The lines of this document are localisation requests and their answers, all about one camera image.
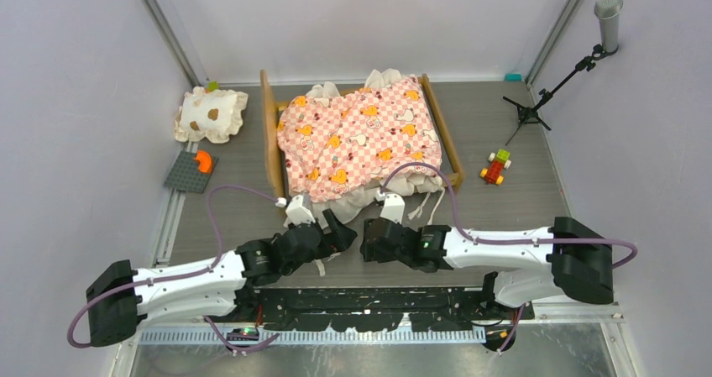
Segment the wooden pet bed frame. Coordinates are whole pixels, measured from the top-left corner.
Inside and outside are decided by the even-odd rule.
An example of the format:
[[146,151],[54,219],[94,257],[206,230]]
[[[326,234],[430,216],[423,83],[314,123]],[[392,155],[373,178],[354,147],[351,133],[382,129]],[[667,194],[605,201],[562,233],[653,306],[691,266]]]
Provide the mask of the wooden pet bed frame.
[[[449,132],[447,123],[442,115],[441,109],[438,106],[437,99],[433,93],[432,85],[426,75],[418,76],[425,90],[428,105],[431,109],[432,118],[436,124],[440,142],[442,145],[443,159],[442,165],[437,168],[436,173],[444,181],[450,181],[453,189],[457,191],[465,179],[465,173],[462,167],[462,162],[458,157],[455,143]],[[276,145],[276,121],[278,115],[283,111],[286,105],[290,102],[277,102],[274,93],[269,84],[266,71],[260,72],[262,104],[263,104],[263,125],[265,136],[265,160],[266,169],[270,176],[270,183],[274,188],[277,196],[291,196],[285,189],[285,176],[283,173],[283,157]],[[340,92],[346,94],[356,91]]]

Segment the pink checkered duck mattress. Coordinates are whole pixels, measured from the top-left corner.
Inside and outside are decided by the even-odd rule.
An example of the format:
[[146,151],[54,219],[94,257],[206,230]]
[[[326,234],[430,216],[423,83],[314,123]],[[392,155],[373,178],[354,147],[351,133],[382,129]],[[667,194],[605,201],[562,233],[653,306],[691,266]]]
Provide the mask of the pink checkered duck mattress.
[[316,215],[353,220],[382,186],[402,196],[442,191],[443,152],[420,79],[372,71],[358,90],[331,82],[294,97],[278,115],[276,145],[285,189]]

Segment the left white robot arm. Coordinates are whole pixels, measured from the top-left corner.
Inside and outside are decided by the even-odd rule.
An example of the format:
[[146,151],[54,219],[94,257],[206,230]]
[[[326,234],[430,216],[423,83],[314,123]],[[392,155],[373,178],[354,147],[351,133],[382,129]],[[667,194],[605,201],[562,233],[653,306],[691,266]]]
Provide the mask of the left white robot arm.
[[245,287],[271,285],[304,264],[348,250],[357,232],[332,211],[319,222],[290,225],[270,238],[248,241],[213,259],[166,268],[110,264],[86,289],[89,344],[106,347],[131,338],[141,327],[204,316],[231,315],[239,322],[257,311]]

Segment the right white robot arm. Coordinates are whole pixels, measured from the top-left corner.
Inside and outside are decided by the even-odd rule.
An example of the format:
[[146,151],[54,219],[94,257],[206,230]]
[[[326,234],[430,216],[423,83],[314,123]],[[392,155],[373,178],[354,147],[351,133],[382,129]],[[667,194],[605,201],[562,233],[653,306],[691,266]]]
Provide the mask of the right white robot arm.
[[426,273],[485,267],[480,310],[501,318],[511,308],[551,296],[594,305],[614,299],[612,248],[571,217],[523,231],[460,233],[448,225],[417,230],[378,217],[364,223],[366,262],[398,261]]

